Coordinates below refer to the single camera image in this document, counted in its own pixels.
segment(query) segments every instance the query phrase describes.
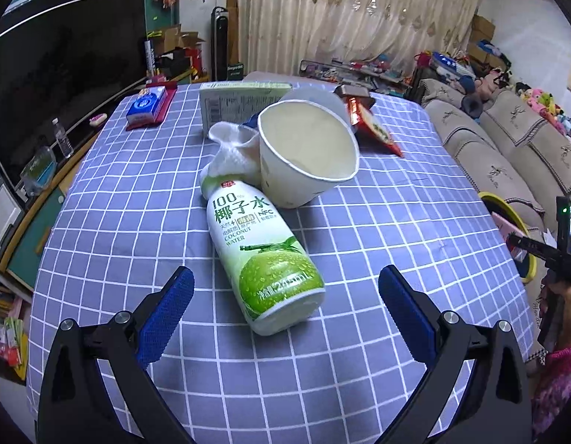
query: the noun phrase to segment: paper cup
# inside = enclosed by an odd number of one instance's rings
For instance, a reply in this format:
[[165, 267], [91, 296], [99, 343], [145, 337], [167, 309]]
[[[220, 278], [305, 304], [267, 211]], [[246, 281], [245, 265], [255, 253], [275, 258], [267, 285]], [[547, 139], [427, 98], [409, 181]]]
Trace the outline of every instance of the paper cup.
[[280, 98], [280, 102], [285, 100], [307, 100], [308, 102], [314, 102], [330, 110], [335, 115], [338, 115], [346, 124], [351, 126], [350, 113], [347, 111], [345, 103], [332, 91], [314, 87], [294, 88]]
[[355, 177], [360, 151], [350, 126], [329, 109], [286, 100], [259, 115], [263, 193], [296, 208]]

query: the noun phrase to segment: cabinet door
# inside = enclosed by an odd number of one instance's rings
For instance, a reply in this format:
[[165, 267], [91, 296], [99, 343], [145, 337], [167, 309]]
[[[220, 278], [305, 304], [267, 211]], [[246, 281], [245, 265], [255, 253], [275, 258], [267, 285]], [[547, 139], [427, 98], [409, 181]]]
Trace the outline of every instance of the cabinet door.
[[0, 247], [3, 236], [8, 231], [10, 225], [14, 225], [18, 215], [20, 215], [20, 211], [20, 207], [14, 200], [14, 197], [2, 185], [0, 187]]

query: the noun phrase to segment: pink clothing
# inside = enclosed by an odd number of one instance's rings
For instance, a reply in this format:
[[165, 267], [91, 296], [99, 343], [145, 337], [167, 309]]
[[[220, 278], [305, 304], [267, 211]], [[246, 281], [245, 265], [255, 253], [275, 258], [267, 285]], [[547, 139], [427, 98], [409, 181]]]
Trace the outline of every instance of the pink clothing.
[[534, 397], [532, 433], [543, 433], [571, 396], [571, 347], [548, 354]]

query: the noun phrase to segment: white curtain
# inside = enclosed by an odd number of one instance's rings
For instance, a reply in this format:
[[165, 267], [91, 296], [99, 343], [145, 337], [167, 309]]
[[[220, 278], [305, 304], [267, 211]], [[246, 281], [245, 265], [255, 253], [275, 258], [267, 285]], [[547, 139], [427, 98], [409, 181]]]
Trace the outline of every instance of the white curtain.
[[303, 58], [329, 62], [385, 53], [410, 71], [422, 50], [452, 51], [468, 37], [479, 0], [238, 0], [247, 73], [298, 74]]

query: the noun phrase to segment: screw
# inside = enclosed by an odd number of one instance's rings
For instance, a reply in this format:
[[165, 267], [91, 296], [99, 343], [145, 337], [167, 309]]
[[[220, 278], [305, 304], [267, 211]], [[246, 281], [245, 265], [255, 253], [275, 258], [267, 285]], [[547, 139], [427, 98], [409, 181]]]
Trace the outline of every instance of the screw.
[[458, 322], [458, 314], [452, 311], [445, 312], [444, 320], [449, 324], [455, 324], [456, 322]]
[[512, 330], [510, 323], [505, 320], [501, 320], [498, 326], [504, 332], [510, 332]]
[[126, 310], [122, 310], [121, 312], [118, 312], [115, 315], [115, 322], [118, 324], [124, 324], [126, 322], [129, 322], [129, 319], [131, 319], [131, 314]]
[[61, 330], [70, 330], [73, 327], [73, 320], [65, 319], [60, 325]]

